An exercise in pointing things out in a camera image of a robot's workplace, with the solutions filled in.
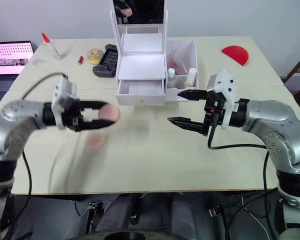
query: white mirror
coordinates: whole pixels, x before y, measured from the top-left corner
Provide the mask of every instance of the white mirror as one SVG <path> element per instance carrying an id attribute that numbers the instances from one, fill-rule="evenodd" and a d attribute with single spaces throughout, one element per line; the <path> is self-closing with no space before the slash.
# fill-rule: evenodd
<path id="1" fill-rule="evenodd" d="M 162 53 L 165 0 L 112 0 L 123 53 Z"/>

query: red cap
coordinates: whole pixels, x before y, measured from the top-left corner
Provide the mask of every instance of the red cap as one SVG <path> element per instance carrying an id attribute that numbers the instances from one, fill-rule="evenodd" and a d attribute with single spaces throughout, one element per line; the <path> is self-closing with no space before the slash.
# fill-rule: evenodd
<path id="1" fill-rule="evenodd" d="M 41 33 L 41 35 L 42 35 L 44 41 L 45 41 L 47 44 L 50 43 L 49 38 L 48 38 L 44 33 Z"/>

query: white drawer unit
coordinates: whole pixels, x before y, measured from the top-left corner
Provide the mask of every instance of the white drawer unit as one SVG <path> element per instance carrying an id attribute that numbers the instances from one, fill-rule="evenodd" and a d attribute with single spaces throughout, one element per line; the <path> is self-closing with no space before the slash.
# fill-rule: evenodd
<path id="1" fill-rule="evenodd" d="M 119 105 L 164 106 L 165 80 L 120 81 L 116 99 Z"/>
<path id="2" fill-rule="evenodd" d="M 127 6 L 114 2 L 110 18 L 118 50 L 116 80 L 118 92 L 116 98 L 119 105 L 131 106 L 164 106 L 166 101 L 183 101 L 178 93 L 183 90 L 183 82 L 187 75 L 177 75 L 173 88 L 167 88 L 168 68 L 166 49 L 180 55 L 182 62 L 189 68 L 198 69 L 197 51 L 192 40 L 171 41 L 167 46 L 168 11 L 166 3 L 158 7 L 157 16 L 149 19 L 138 18 L 131 11 L 121 11 Z M 198 74 L 195 77 L 197 89 Z"/>

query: red semicircle object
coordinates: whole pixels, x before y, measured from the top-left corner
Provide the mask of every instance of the red semicircle object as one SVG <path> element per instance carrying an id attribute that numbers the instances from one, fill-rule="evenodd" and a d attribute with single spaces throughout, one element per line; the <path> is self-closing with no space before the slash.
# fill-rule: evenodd
<path id="1" fill-rule="evenodd" d="M 249 53 L 242 46 L 227 46 L 226 48 L 222 49 L 222 52 L 233 60 L 237 61 L 242 66 L 247 65 L 249 62 Z"/>

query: white bottle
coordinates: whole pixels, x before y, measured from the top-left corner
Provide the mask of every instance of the white bottle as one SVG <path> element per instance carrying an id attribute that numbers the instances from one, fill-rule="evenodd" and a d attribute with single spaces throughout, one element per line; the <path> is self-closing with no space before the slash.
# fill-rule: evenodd
<path id="1" fill-rule="evenodd" d="M 56 47 L 52 44 L 52 42 L 50 42 L 50 39 L 44 33 L 41 33 L 41 34 L 42 34 L 42 37 L 43 37 L 46 45 L 50 49 L 51 54 L 54 56 L 55 59 L 60 61 L 62 58 L 61 58 L 60 54 L 58 53 Z"/>
<path id="2" fill-rule="evenodd" d="M 168 69 L 168 88 L 174 88 L 176 83 L 176 71 L 173 68 Z"/>
<path id="3" fill-rule="evenodd" d="M 190 88 L 195 86 L 195 77 L 196 77 L 196 73 L 197 73 L 197 69 L 195 68 L 190 68 L 189 69 L 189 73 L 188 73 L 188 77 L 186 78 L 183 88 Z"/>

